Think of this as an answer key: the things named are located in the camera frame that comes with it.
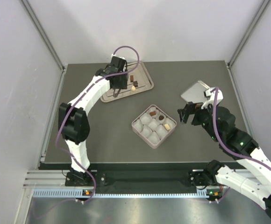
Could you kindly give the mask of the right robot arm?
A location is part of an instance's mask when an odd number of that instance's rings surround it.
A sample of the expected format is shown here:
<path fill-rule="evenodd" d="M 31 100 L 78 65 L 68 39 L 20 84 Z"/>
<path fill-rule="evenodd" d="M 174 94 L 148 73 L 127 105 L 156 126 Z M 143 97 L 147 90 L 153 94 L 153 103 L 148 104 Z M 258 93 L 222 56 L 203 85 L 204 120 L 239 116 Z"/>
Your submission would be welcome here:
<path fill-rule="evenodd" d="M 260 206 L 271 219 L 271 161 L 259 144 L 245 131 L 235 126 L 235 116 L 221 106 L 189 102 L 178 110 L 180 122 L 201 126 L 210 137 L 219 143 L 220 149 L 245 167 L 255 178 L 252 181 L 227 165 L 212 160 L 202 172 L 209 185 L 221 184 L 246 196 Z"/>

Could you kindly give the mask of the white chocolate cube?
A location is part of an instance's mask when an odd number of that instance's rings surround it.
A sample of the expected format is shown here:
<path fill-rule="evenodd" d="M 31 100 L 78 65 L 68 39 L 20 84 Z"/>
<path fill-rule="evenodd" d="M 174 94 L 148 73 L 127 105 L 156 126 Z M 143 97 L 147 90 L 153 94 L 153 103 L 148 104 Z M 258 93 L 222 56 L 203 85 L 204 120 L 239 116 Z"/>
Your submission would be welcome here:
<path fill-rule="evenodd" d="M 168 124 L 165 124 L 164 127 L 167 129 L 167 130 L 170 130 L 170 126 Z"/>

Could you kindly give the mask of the metal tongs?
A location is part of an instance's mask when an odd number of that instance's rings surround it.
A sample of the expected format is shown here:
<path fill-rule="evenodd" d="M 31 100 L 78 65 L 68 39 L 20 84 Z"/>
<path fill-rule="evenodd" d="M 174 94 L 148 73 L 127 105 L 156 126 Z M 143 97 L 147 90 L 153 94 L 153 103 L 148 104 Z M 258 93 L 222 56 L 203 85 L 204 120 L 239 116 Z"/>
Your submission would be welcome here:
<path fill-rule="evenodd" d="M 116 91 L 116 89 L 114 89 L 113 97 L 114 97 L 114 98 L 117 98 L 118 95 L 120 94 L 120 92 L 121 92 L 121 89 L 118 89 L 117 91 Z"/>

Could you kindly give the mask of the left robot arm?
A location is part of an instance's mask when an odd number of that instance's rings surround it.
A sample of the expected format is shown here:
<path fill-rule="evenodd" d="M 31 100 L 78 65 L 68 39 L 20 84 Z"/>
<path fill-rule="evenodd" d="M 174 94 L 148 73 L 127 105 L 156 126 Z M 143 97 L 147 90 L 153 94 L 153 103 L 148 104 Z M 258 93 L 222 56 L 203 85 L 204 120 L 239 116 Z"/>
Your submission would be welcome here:
<path fill-rule="evenodd" d="M 127 61 L 112 55 L 105 68 L 96 71 L 88 86 L 69 103 L 58 109 L 58 138 L 62 137 L 71 156 L 70 173 L 82 184 L 91 182 L 92 174 L 86 152 L 86 139 L 90 133 L 88 113 L 99 98 L 110 89 L 126 89 L 128 82 Z"/>

